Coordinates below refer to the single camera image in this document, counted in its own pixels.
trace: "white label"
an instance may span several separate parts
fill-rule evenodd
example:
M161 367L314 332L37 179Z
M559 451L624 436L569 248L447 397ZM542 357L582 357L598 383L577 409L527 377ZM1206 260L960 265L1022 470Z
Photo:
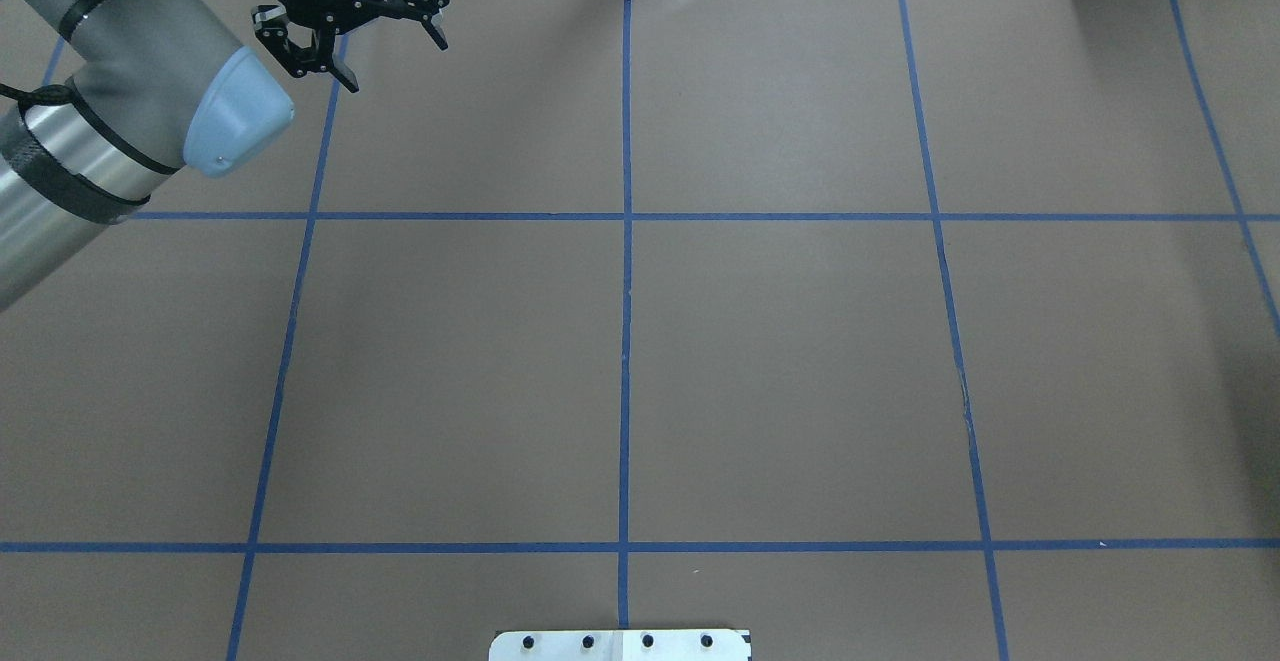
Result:
M489 661L751 661L750 632L507 632Z

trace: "grid line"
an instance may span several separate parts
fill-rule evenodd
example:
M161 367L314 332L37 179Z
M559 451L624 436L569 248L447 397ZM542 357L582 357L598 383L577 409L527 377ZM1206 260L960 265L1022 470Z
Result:
M929 152L929 133L924 122L924 101L920 97L920 77L911 42L911 17L906 0L897 0L902 17L902 42L906 47L906 70L911 82L911 104L915 106L915 128L920 141L920 161L924 167L924 184L929 195L929 213L933 219L933 243L938 254L938 273L942 277L942 298L947 309L947 328L951 334L951 352L960 379L964 402L965 433L969 437L969 473L973 478L974 505L978 511L978 530L982 533L983 560L987 566L987 592L991 597L991 619L996 634L996 649L1001 661L1009 661L1009 641L1005 634L1005 611L1000 600L1000 576L996 570L996 552L991 544L991 520L987 514L987 493L982 480L982 460L978 455L978 432L973 421L973 401L969 396L969 378L964 366L964 346L960 343L960 323L956 319L955 295L951 290L951 268L947 264L946 240L942 234L942 216L938 208L938 190L933 179L933 156Z
M342 37L338 49L338 58L347 55L347 44L351 35ZM298 327L298 306L302 301L302 283L307 275L307 263L311 257L311 241L315 237L316 213L320 209L320 192L324 188L324 169L329 159L329 140L333 136L333 119L338 113L338 81L334 79L329 88L329 109L325 113L324 132L320 137L320 154L316 159L315 182L311 183L311 202L307 209L307 227L302 233L302 249L298 252L298 270L293 279L293 296L289 300L289 320L284 328L284 343L280 351L280 366L275 377L275 395L271 400L271 418L266 427L266 439L262 445L262 465L259 469L257 489L253 494L253 511L250 519L247 548L244 550L244 564L241 569L239 591L236 594L236 611L232 616L230 634L227 642L227 661L236 661L239 652L241 629L244 625L244 610L248 606L250 584L253 580L253 562L257 552L257 538L262 528L262 509L266 505L266 487L271 477L271 459L275 453L275 438L280 427L280 411L284 406L284 382L289 373L289 361L293 357L293 338Z
M257 543L255 555L494 555L518 556L539 553L616 555L623 544L617 542L285 542ZM626 544L628 553L974 553L986 551L988 543L975 541L635 541ZM1187 538L1047 538L995 539L995 551L1185 551L1257 548L1280 550L1280 538L1187 537ZM15 541L0 542L0 553L234 553L248 551L247 543L200 542L86 542L86 541Z
M58 42L54 44L54 51L49 55L49 65L45 67L45 77L41 78L41 86L49 86L54 82L54 72L58 70L58 61L63 58L63 47L67 46L67 41L59 36Z
M1271 328L1280 336L1280 311L1276 310L1275 297L1271 295L1271 284L1267 283L1267 273L1262 268L1262 259L1258 256L1258 247L1253 243L1253 232L1249 231L1249 222L1244 216L1244 204L1240 201L1240 192L1235 187L1235 178L1231 175L1231 165L1226 161L1226 150L1222 147L1221 137L1217 135L1217 124L1213 123L1213 114L1208 109L1208 99L1199 82L1199 72L1196 69L1196 59L1192 56L1190 44L1187 41L1187 27L1183 26L1183 10L1178 0L1169 0L1169 8L1174 14L1174 26L1178 28L1178 42L1183 47L1183 59L1187 61L1187 73L1196 91L1196 100L1199 102L1201 115L1204 118L1204 128L1208 131L1210 142L1213 145L1213 155L1217 156L1217 167L1222 172L1222 182L1226 192L1231 196L1231 206L1235 209L1235 218L1240 224L1240 236L1244 237L1244 246L1249 251L1249 261L1253 264L1253 273L1258 277L1258 287L1262 291L1262 300L1266 304L1267 314L1271 315Z
M138 211L132 220L306 220L307 211ZM622 222L628 214L616 211L319 211L317 222ZM929 211L634 211L634 223L717 222L932 222ZM1007 211L940 211L945 223L1276 223L1280 214L1029 214Z
M622 359L618 428L618 628L631 625L631 1L622 0Z

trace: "cable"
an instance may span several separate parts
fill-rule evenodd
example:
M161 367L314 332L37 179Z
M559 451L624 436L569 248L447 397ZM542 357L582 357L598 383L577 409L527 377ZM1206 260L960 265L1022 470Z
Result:
M22 91L0 83L0 96L31 106L63 106L72 102L73 92L65 86L42 86L36 91Z

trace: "light blue end cap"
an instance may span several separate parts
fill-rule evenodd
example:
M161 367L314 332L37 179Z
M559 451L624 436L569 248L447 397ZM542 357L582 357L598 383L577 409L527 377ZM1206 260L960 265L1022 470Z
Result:
M205 175L227 175L270 146L292 122L289 95L253 51L241 46L205 90L182 158Z

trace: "grid square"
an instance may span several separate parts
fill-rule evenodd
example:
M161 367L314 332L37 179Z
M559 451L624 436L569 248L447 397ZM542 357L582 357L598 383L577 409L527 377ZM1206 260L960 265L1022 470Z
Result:
M945 211L1230 213L1169 0L909 0Z
M632 541L978 537L928 223L636 227Z
M1271 658L1280 552L1001 553L1011 658Z
M946 234L995 537L1276 535L1280 343L1236 224Z
M40 87L45 68L58 42L58 33L23 0L0 3L0 28L4 28L4 77L0 82L29 91ZM0 117L9 113L13 101L0 97Z
M0 556L0 657L214 661L227 655L242 556Z
M239 658L488 657L506 630L617 628L617 557L259 556Z
M636 210L927 211L896 17L897 0L635 0Z
M1280 0L1178 0L1201 87L1248 213L1280 211L1280 91L1268 59L1280 55L1280 23L1258 9Z
M634 553L631 628L732 628L756 658L996 657L980 553Z
M132 222L0 314L0 538L242 542L301 222Z
M269 541L616 541L622 227L324 222Z
M621 211L622 0L452 0L444 33L352 35L324 208Z
M151 196L147 211L306 211L311 205L316 160L329 110L329 77L297 79L253 38L250 13L257 4L275 0L205 0L293 99L293 124L266 150L242 168L221 177L207 178L184 168ZM65 81L84 61L69 45L58 63L54 79Z

